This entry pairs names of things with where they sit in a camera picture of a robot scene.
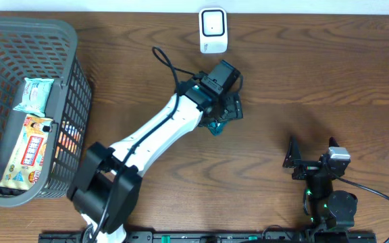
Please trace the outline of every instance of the wood grain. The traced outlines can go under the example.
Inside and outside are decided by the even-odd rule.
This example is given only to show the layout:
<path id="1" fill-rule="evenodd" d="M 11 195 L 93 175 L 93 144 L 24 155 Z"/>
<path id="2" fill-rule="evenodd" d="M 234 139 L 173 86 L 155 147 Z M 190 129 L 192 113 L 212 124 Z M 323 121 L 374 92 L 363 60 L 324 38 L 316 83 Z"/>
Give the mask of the wood grain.
<path id="1" fill-rule="evenodd" d="M 282 169 L 290 134 L 316 159 L 335 136 L 352 155 L 345 178 L 389 195 L 389 16 L 229 14 L 226 53 L 201 55 L 196 14 L 22 13 L 75 27 L 77 55 L 95 85 L 86 146 L 131 134 L 174 89 L 151 54 L 159 45 L 187 70 L 220 59 L 245 77 L 244 119 L 218 137 L 197 129 L 177 141 L 145 176 L 130 226 L 157 231 L 299 227 L 303 182 Z M 187 76 L 180 74 L 183 80 Z M 334 182 L 358 196 L 357 230 L 389 235 L 389 202 Z M 0 242 L 36 242 L 43 231 L 84 222 L 64 198 L 0 208 Z"/>

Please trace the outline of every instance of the yellow snack package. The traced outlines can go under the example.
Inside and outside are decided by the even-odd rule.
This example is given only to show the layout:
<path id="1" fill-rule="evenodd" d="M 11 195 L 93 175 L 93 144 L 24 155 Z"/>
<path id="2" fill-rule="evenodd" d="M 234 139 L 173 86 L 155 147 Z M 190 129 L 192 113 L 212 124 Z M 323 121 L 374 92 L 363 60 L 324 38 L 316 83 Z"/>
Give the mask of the yellow snack package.
<path id="1" fill-rule="evenodd" d="M 52 119 L 26 115 L 0 187 L 28 190 L 38 180 L 51 132 Z"/>

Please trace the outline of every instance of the candy wrapper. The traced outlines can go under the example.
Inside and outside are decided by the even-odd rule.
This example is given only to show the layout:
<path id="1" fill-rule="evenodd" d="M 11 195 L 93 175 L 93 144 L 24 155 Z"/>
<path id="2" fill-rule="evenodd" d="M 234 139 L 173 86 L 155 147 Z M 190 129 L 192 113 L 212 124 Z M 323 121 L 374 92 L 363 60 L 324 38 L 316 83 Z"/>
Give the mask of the candy wrapper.
<path id="1" fill-rule="evenodd" d="M 28 190 L 40 177 L 52 119 L 27 115 L 0 187 Z"/>
<path id="2" fill-rule="evenodd" d="M 25 78 L 22 102 L 16 105 L 13 110 L 44 117 L 53 81 L 49 78 Z"/>

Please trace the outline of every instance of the white rectangular device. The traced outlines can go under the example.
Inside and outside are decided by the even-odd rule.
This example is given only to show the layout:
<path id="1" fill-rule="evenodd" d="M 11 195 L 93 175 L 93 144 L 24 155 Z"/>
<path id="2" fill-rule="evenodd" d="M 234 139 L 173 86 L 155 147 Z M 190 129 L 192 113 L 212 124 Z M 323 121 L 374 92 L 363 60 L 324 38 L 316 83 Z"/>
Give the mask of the white rectangular device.
<path id="1" fill-rule="evenodd" d="M 199 12 L 199 36 L 202 53 L 223 53 L 228 48 L 226 11 L 209 7 Z"/>

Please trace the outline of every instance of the perforated basket wall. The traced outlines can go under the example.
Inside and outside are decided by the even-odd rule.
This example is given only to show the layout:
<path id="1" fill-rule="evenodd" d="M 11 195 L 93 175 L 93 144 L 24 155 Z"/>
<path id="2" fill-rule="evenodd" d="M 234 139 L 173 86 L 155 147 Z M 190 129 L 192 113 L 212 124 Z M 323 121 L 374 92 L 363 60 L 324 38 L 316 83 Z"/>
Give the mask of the perforated basket wall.
<path id="1" fill-rule="evenodd" d="M 14 98 L 24 78 L 60 79 L 55 129 L 49 133 L 45 161 L 36 184 L 17 196 L 0 190 L 0 206 L 12 207 L 34 197 L 60 197 L 77 170 L 91 103 L 91 89 L 76 59 L 74 29 L 58 20 L 0 18 L 0 153 L 13 112 Z"/>

